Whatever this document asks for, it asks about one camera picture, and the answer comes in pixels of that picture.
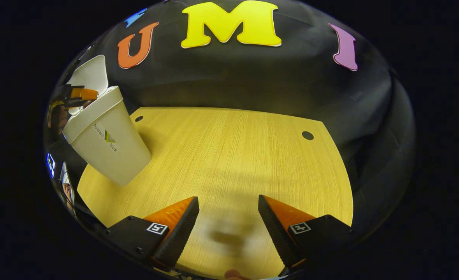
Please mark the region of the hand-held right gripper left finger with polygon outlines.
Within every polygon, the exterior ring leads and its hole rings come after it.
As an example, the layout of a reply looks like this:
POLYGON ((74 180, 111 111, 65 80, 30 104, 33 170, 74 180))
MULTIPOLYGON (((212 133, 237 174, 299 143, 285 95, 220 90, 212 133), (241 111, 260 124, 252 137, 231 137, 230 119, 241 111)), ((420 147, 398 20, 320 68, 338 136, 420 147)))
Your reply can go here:
POLYGON ((174 268, 199 215, 196 196, 183 199, 144 218, 127 216, 104 230, 113 248, 144 266, 174 268))

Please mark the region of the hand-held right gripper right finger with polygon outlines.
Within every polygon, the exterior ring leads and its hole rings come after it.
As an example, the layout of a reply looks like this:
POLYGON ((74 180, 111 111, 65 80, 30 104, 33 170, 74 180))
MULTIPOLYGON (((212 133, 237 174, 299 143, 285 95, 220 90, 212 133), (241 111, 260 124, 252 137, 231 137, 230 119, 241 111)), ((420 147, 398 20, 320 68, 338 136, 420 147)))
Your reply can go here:
POLYGON ((314 217, 265 195, 258 211, 289 275, 322 274, 355 245, 352 227, 333 215, 314 217))

